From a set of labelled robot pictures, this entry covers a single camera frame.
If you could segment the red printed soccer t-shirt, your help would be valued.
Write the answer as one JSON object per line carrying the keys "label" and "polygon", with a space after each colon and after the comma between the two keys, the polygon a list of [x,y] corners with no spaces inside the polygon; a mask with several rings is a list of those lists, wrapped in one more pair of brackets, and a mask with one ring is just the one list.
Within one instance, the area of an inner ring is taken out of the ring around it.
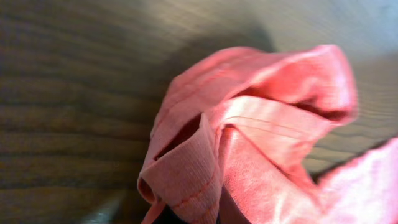
{"label": "red printed soccer t-shirt", "polygon": [[357,113],[342,51],[221,50],[175,77],[137,188],[144,223],[396,223],[397,139],[314,182],[313,145]]}

